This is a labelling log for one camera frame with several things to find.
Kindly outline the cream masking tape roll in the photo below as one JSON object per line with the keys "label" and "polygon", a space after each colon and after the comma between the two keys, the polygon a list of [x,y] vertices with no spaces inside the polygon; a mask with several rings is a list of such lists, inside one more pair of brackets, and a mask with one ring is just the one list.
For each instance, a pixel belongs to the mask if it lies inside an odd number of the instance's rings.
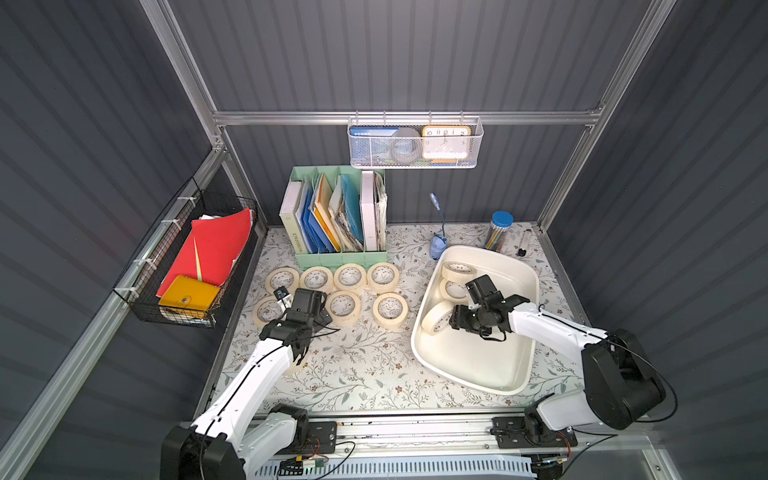
{"label": "cream masking tape roll", "polygon": [[441,266],[442,277],[450,282],[457,284],[466,284],[478,277],[477,269],[471,265],[449,261]]}
{"label": "cream masking tape roll", "polygon": [[291,267],[281,267],[272,270],[266,277],[265,289],[269,294],[284,287],[291,295],[295,293],[300,283],[300,272]]}
{"label": "cream masking tape roll", "polygon": [[388,262],[372,265],[367,271],[367,285],[376,294],[394,293],[400,281],[400,270]]}
{"label": "cream masking tape roll", "polygon": [[441,301],[433,306],[422,318],[420,326],[428,335],[436,335],[450,326],[450,318],[455,304],[450,301]]}
{"label": "cream masking tape roll", "polygon": [[374,301],[372,313],[375,322],[382,328],[397,330],[401,328],[409,313],[408,303],[396,293],[384,293]]}
{"label": "cream masking tape roll", "polygon": [[444,301],[458,304],[467,304],[470,300],[469,293],[464,284],[442,279],[438,287],[438,293]]}
{"label": "cream masking tape roll", "polygon": [[347,263],[334,272],[334,283],[342,291],[359,293],[367,286],[367,270],[356,263]]}
{"label": "cream masking tape roll", "polygon": [[252,309],[251,319],[256,328],[263,328],[275,320],[282,319],[290,307],[290,298],[277,299],[266,296],[258,301]]}
{"label": "cream masking tape roll", "polygon": [[337,327],[352,326],[362,311],[359,296],[350,291],[337,291],[329,295],[325,308],[331,317],[331,323]]}
{"label": "cream masking tape roll", "polygon": [[334,274],[324,266],[308,268],[301,274],[299,286],[304,289],[331,294],[335,291]]}

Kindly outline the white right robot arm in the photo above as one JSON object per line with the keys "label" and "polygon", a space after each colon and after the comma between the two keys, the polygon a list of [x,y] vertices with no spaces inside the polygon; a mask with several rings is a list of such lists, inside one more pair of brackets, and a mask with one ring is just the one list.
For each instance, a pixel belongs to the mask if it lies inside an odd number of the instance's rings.
{"label": "white right robot arm", "polygon": [[499,330],[541,343],[582,369],[583,389],[550,395],[526,410],[530,429],[556,432],[601,423],[623,430],[665,401],[664,379],[646,359],[637,338],[579,325],[546,311],[521,295],[505,297],[491,278],[466,283],[470,304],[453,309],[449,324],[492,341]]}

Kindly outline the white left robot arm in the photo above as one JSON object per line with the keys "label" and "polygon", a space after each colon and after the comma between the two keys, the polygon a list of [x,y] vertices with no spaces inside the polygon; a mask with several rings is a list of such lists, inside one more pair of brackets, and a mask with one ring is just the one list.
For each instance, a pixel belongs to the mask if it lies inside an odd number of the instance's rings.
{"label": "white left robot arm", "polygon": [[309,436],[308,413],[279,404],[254,429],[249,425],[277,380],[301,363],[317,332],[331,323],[328,294],[298,288],[290,306],[262,328],[246,365],[190,426],[163,440],[161,479],[250,479],[280,451],[300,449]]}

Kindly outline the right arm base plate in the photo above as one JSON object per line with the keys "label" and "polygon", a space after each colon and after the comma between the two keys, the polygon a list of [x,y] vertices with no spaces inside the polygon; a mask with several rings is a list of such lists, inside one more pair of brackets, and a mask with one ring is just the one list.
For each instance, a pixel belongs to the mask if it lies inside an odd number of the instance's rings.
{"label": "right arm base plate", "polygon": [[550,430],[532,417],[494,417],[489,433],[500,449],[571,448],[578,445],[572,430]]}

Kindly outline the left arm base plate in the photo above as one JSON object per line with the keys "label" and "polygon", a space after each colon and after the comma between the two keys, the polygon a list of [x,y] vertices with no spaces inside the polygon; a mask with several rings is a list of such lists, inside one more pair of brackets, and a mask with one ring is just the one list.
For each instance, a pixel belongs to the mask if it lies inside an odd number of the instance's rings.
{"label": "left arm base plate", "polygon": [[280,455],[311,456],[335,452],[338,425],[334,421],[310,421],[297,427],[293,441]]}

